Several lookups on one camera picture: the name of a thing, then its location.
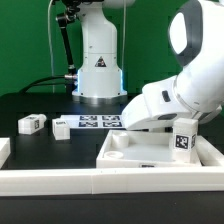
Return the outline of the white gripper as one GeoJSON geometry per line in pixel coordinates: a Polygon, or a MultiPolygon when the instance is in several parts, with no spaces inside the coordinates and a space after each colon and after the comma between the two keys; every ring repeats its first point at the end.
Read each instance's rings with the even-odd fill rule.
{"type": "Polygon", "coordinates": [[[146,84],[122,111],[127,130],[171,127],[178,118],[191,118],[192,112],[176,97],[176,77],[146,84]]]}

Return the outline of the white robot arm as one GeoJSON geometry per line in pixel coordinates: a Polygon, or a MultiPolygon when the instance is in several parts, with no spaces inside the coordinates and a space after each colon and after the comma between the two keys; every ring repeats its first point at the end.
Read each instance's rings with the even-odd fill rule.
{"type": "MultiPolygon", "coordinates": [[[[62,0],[57,17],[75,89],[73,99],[113,102],[127,96],[117,65],[117,30],[103,9],[135,0],[62,0]]],[[[178,118],[201,124],[224,105],[224,0],[188,0],[170,23],[169,43],[182,71],[142,88],[122,111],[128,130],[169,127],[178,118]]]]}

